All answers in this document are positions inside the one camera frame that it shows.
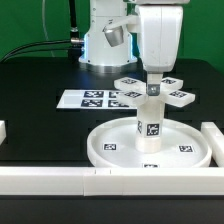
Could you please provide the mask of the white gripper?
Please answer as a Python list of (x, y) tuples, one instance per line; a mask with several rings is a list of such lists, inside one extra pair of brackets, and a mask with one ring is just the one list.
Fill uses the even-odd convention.
[(137, 7), (139, 33), (137, 43), (147, 74), (147, 94), (160, 94), (161, 74), (169, 72), (177, 57), (182, 26), (181, 6), (143, 5)]

